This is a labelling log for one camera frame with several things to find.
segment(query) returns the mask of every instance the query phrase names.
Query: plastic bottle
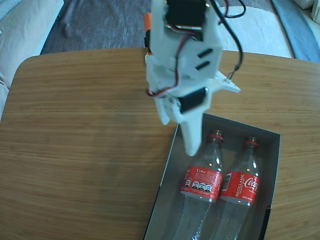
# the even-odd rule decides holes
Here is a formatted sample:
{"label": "plastic bottle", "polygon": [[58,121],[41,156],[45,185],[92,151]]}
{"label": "plastic bottle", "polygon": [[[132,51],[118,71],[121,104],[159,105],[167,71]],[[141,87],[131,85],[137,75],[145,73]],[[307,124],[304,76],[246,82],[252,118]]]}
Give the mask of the plastic bottle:
{"label": "plastic bottle", "polygon": [[184,207],[173,240],[198,240],[209,207],[216,202],[223,180],[222,132],[211,132],[193,158],[183,181]]}
{"label": "plastic bottle", "polygon": [[258,140],[247,137],[242,157],[236,160],[226,173],[216,204],[217,229],[210,240],[237,240],[240,230],[255,203],[260,182],[256,150]]}

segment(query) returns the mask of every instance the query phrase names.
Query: wooden table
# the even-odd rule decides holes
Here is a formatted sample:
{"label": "wooden table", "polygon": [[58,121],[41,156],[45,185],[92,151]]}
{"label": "wooden table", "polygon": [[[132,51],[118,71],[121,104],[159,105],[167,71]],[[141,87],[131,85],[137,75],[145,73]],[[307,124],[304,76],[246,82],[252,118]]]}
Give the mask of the wooden table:
{"label": "wooden table", "polygon": [[[144,49],[33,57],[0,124],[1,240],[142,240],[175,124],[144,89]],[[237,53],[226,52],[228,73]],[[246,54],[211,114],[282,134],[267,240],[320,239],[320,65]]]}

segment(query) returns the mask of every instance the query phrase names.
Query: coke logo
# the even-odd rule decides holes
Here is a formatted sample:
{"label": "coke logo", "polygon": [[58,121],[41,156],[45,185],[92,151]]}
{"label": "coke logo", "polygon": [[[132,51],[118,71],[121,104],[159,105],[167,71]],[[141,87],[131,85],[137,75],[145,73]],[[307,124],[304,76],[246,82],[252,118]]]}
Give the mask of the coke logo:
{"label": "coke logo", "polygon": [[257,191],[258,188],[258,183],[256,182],[256,180],[253,177],[249,177],[245,182],[244,182],[244,186],[246,188],[250,188],[253,189],[255,191]]}
{"label": "coke logo", "polygon": [[197,173],[201,173],[201,174],[205,174],[205,173],[206,173],[206,171],[201,170],[201,169],[197,169],[196,172],[197,172]]}

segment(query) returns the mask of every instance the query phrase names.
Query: barcode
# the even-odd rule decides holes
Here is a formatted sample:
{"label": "barcode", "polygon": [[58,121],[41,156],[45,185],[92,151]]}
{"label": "barcode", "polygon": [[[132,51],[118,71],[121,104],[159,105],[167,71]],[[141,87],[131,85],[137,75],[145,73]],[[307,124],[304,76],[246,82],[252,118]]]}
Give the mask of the barcode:
{"label": "barcode", "polygon": [[232,173],[228,173],[228,174],[225,175],[223,186],[222,186],[222,190],[221,190],[222,192],[225,192],[225,191],[228,190],[230,179],[231,179],[231,175],[232,175]]}

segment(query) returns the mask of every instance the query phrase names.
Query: red label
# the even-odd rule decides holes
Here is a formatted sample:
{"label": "red label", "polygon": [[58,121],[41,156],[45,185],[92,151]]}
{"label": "red label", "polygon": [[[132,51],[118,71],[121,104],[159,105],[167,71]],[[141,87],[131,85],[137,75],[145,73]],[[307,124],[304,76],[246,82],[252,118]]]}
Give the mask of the red label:
{"label": "red label", "polygon": [[259,182],[259,178],[252,174],[239,171],[228,172],[225,175],[221,196],[254,203]]}
{"label": "red label", "polygon": [[189,167],[184,178],[182,192],[197,194],[217,200],[223,175],[205,167]]}

